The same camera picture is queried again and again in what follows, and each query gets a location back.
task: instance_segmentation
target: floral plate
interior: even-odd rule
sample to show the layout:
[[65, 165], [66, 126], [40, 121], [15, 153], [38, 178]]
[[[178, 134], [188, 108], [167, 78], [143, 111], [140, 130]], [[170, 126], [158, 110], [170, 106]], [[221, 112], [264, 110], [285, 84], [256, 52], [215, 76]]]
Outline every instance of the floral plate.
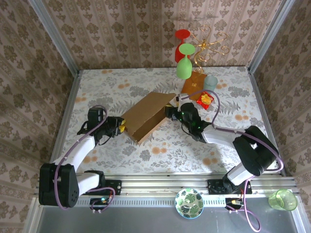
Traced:
[[176, 195], [175, 207], [182, 217], [188, 219], [199, 217], [203, 211], [202, 196], [193, 188], [184, 188]]

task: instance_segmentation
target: red snack bag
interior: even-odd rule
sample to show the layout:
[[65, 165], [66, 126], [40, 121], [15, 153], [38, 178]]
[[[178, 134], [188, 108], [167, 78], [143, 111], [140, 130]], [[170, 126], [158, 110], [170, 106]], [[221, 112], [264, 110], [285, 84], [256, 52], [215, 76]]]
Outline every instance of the red snack bag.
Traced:
[[214, 98], [206, 91], [202, 92], [200, 98], [197, 100], [197, 103], [201, 105], [205, 110], [213, 102]]

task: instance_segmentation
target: green plastic cup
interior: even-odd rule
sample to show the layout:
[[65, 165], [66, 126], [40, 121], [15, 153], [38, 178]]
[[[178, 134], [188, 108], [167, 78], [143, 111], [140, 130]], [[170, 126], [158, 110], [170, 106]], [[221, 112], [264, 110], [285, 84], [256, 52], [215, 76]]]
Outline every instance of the green plastic cup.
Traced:
[[216, 85], [218, 83], [218, 79], [214, 75], [207, 75], [204, 79], [204, 90], [211, 90], [214, 91]]
[[292, 211], [296, 209], [298, 202], [291, 191], [280, 189], [269, 197], [269, 205], [276, 210]]

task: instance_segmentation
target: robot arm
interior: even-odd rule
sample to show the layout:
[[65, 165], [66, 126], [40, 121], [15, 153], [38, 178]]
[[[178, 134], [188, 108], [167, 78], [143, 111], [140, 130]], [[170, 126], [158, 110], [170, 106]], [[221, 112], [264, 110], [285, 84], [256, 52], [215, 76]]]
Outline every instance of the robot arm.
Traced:
[[[103, 120], [103, 109], [99, 107], [90, 108], [86, 121], [78, 135], [87, 133], [94, 129]], [[105, 135], [109, 139], [124, 131], [125, 120], [121, 117], [108, 116], [106, 121], [89, 136], [84, 138], [72, 151], [69, 152], [66, 161], [58, 171], [58, 196], [62, 206], [73, 207], [78, 197], [93, 188], [105, 187], [105, 178], [102, 171], [86, 171], [77, 175], [77, 169], [87, 154], [93, 150], [100, 139]], [[57, 165], [62, 158], [56, 159], [50, 164], [44, 164], [40, 168], [39, 180], [39, 202], [42, 205], [57, 206], [54, 190], [54, 175]]]
[[[253, 176], [260, 176], [275, 161], [274, 154], [253, 139], [236, 134], [232, 129], [222, 128], [221, 131], [217, 130], [210, 122], [201, 120], [193, 103], [189, 99], [183, 99], [182, 97], [183, 94], [177, 97], [178, 107], [165, 108], [166, 117], [180, 121], [188, 129], [189, 135], [194, 140], [226, 145], [234, 148], [238, 153], [241, 163], [233, 167], [223, 177], [222, 186], [226, 193], [234, 193], [239, 190], [241, 183]], [[248, 129], [237, 131], [251, 135], [277, 151], [258, 127], [250, 126]]]

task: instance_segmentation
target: table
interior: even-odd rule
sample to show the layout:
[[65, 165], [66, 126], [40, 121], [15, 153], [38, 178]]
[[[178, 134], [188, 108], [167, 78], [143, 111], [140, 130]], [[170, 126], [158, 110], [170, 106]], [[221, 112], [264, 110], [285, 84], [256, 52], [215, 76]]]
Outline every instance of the table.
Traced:
[[[266, 133], [246, 68], [206, 67], [204, 71], [218, 78], [215, 92], [220, 97], [221, 110], [215, 124], [236, 129], [256, 125]], [[178, 94], [184, 80], [177, 78], [175, 73], [175, 68], [84, 70], [63, 154], [74, 143], [90, 107], [101, 104], [108, 109], [109, 116], [121, 116], [151, 91]], [[199, 107], [201, 118], [211, 121], [216, 107], [215, 102], [208, 110]], [[97, 146], [84, 159], [79, 172], [95, 169], [115, 174], [226, 173], [239, 162], [234, 149], [195, 142], [181, 130], [179, 122], [167, 120], [140, 146], [126, 133], [112, 138], [102, 147]]]

